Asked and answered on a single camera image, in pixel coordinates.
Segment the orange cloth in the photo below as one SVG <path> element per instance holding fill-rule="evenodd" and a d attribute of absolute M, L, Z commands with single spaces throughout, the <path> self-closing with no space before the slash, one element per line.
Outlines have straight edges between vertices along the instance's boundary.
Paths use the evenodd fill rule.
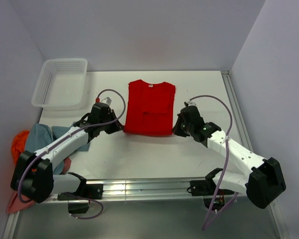
<path fill-rule="evenodd" d="M 29 135 L 29 131 L 25 130 L 18 133 L 13 139 L 11 145 L 11 153 L 12 153 L 14 165 L 16 165 L 20 154 L 24 152 L 25 142 L 26 139 L 28 138 L 28 135 Z"/>

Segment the gray floor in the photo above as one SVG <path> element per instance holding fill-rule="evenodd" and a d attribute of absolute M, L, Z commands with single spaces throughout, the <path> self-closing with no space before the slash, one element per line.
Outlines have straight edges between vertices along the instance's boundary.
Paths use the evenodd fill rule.
<path fill-rule="evenodd" d="M 277 239 L 270 209 L 239 198 L 206 231 L 202 199 L 106 202 L 96 219 L 68 217 L 66 204 L 35 205 L 20 213 L 13 238 L 21 239 Z M 97 206 L 90 208 L 95 213 Z"/>

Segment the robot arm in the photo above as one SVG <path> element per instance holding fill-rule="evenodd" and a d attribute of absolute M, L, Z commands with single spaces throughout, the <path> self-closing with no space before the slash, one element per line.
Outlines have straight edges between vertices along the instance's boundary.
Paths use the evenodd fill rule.
<path fill-rule="evenodd" d="M 51 194 L 64 192 L 85 197 L 87 180 L 84 177 L 75 173 L 53 175 L 53 170 L 62 160 L 97 137 L 100 132 L 105 131 L 107 134 L 111 134 L 123 129 L 123 126 L 118 121 L 102 126 L 92 126 L 94 124 L 111 122 L 117 118 L 114 111 L 110 109 L 110 103 L 111 100 L 109 98 L 96 102 L 92 106 L 91 112 L 85 114 L 78 122 L 74 123 L 62 137 L 34 153 L 23 152 L 19 156 L 15 167 L 10 185 L 11 188 L 15 191 L 18 190 L 20 179 L 27 166 L 36 157 L 46 152 L 44 156 L 41 156 L 35 162 L 31 168 L 32 170 L 26 174 L 21 186 L 21 193 L 37 203 L 43 202 Z"/>
<path fill-rule="evenodd" d="M 185 103 L 185 108 L 178 114 L 173 133 L 182 137 L 192 136 L 205 147 L 226 156 L 226 133 L 216 124 L 206 123 L 195 105 Z M 286 189 L 279 162 L 274 158 L 265 159 L 256 155 L 231 138 L 228 139 L 228 145 L 229 158 L 242 174 L 225 172 L 220 189 L 245 194 L 257 207 L 265 208 Z M 213 192 L 221 171 L 215 169 L 209 173 L 196 190 Z"/>

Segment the pile of clothes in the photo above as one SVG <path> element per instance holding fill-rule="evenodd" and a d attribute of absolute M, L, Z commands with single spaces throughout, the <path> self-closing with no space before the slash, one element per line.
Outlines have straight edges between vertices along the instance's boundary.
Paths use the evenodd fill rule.
<path fill-rule="evenodd" d="M 22 131 L 18 133 L 13 139 L 11 146 L 11 153 L 13 162 L 16 165 L 18 158 L 24 151 L 35 152 L 41 148 L 48 146 L 53 141 L 64 135 L 70 127 L 53 126 L 50 128 L 44 124 L 35 124 L 30 131 Z M 90 144 L 86 144 L 77 149 L 77 151 L 88 151 Z M 53 174 L 65 174 L 71 166 L 71 159 L 65 158 L 53 171 Z M 29 203 L 20 202 L 17 197 L 17 192 L 13 193 L 13 196 L 9 202 L 7 213 L 15 213 L 22 209 L 26 209 L 35 204 L 34 201 Z"/>

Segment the metal frame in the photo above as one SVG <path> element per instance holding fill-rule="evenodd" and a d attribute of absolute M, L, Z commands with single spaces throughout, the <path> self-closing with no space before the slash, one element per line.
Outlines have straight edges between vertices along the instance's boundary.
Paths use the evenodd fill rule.
<path fill-rule="evenodd" d="M 241 111 L 230 80 L 229 71 L 222 71 L 222 78 L 227 91 L 228 99 L 234 115 L 238 134 L 242 145 L 253 150 L 242 118 Z M 192 199 L 187 193 L 191 180 L 201 178 L 165 178 L 165 179 L 122 179 L 122 180 L 91 180 L 88 184 L 103 184 L 103 195 L 100 201 L 140 201 L 140 200 L 166 200 L 166 199 Z M 57 195 L 52 195 L 43 203 L 84 203 L 84 200 L 58 201 Z M 270 204 L 272 220 L 276 222 L 281 239 L 290 239 L 280 207 L 275 200 Z M 13 238 L 19 212 L 9 216 L 3 239 Z"/>

